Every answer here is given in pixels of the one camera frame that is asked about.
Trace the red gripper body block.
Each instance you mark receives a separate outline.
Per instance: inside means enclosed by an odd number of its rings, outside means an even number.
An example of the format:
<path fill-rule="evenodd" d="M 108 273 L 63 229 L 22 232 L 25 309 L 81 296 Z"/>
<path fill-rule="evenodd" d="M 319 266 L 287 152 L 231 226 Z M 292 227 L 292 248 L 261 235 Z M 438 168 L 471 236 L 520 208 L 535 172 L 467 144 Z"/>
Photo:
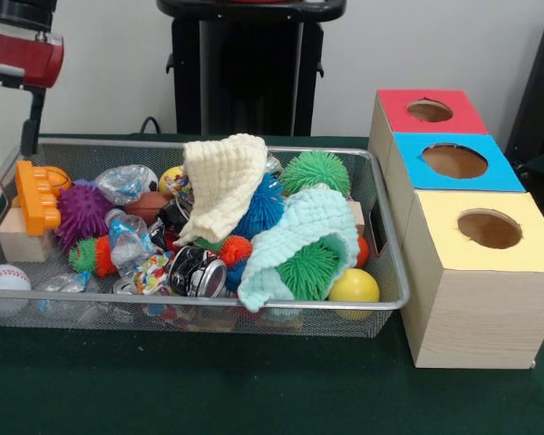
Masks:
<path fill-rule="evenodd" d="M 52 88 L 63 66 L 59 34 L 0 29 L 0 86 Z"/>

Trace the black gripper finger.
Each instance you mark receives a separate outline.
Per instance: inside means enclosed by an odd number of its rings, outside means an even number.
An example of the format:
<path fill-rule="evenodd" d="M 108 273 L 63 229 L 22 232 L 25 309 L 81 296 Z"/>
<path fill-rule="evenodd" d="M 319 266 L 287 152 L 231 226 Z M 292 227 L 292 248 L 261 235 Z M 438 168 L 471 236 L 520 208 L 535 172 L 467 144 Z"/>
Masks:
<path fill-rule="evenodd" d="M 39 130 L 45 101 L 45 88 L 27 88 L 32 94 L 29 117 L 24 121 L 20 152 L 23 156 L 29 157 L 36 153 Z"/>

